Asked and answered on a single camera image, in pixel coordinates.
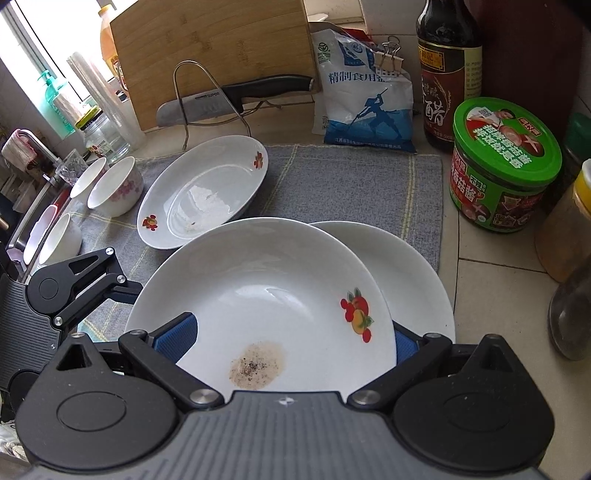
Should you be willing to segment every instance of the salt bag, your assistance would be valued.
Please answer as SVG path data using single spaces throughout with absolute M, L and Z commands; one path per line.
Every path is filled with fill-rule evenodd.
M 416 152 L 408 74 L 382 70 L 370 48 L 333 30 L 312 40 L 329 119 L 325 143 Z

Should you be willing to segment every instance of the pink cloth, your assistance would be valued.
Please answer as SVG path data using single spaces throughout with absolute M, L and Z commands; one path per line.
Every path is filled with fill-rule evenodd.
M 35 160 L 37 153 L 29 145 L 25 137 L 21 137 L 16 129 L 2 147 L 2 156 L 21 171 L 27 171 L 27 165 Z

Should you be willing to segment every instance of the dirt on plate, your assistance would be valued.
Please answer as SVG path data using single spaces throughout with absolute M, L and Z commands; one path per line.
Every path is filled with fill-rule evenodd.
M 229 378 L 243 390 L 260 390 L 283 372 L 283 366 L 284 353 L 279 343 L 253 343 L 232 362 Z

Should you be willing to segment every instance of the kitchen knife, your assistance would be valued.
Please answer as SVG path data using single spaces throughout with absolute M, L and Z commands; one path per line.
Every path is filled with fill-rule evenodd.
M 273 75 L 248 82 L 234 83 L 222 87 L 239 113 L 244 111 L 243 98 L 267 98 L 287 92 L 309 92 L 314 79 L 304 75 Z M 234 113 L 218 89 L 189 95 L 181 99 L 188 122 L 197 122 L 206 118 Z M 156 112 L 156 123 L 159 127 L 182 125 L 183 113 L 177 100 L 160 105 Z

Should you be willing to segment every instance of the wooden cutting board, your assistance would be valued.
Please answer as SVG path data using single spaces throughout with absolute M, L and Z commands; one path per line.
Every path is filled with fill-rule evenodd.
M 142 130 L 175 99 L 173 71 L 203 63 L 229 85 L 276 74 L 316 78 L 301 0 L 139 0 L 111 23 L 129 95 Z M 215 87 L 195 65 L 177 74 L 181 96 Z

